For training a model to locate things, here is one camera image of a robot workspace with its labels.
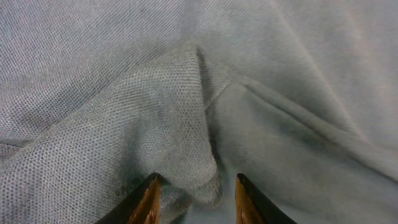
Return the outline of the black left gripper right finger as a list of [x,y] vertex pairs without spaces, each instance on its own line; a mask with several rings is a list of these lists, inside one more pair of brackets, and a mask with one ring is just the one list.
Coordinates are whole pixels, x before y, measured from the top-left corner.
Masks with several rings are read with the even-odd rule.
[[235,202],[237,224],[297,224],[242,173],[236,176]]

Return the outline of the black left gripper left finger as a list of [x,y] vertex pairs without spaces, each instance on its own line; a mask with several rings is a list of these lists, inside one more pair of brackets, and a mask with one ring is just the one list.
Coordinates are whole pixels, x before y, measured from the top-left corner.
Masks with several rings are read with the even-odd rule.
[[150,174],[96,224],[159,224],[161,180]]

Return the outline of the blue polo shirt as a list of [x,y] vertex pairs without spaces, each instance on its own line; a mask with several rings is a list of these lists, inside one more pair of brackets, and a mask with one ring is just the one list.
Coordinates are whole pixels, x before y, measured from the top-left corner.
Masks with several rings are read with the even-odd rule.
[[1,222],[397,222],[396,1],[2,1]]

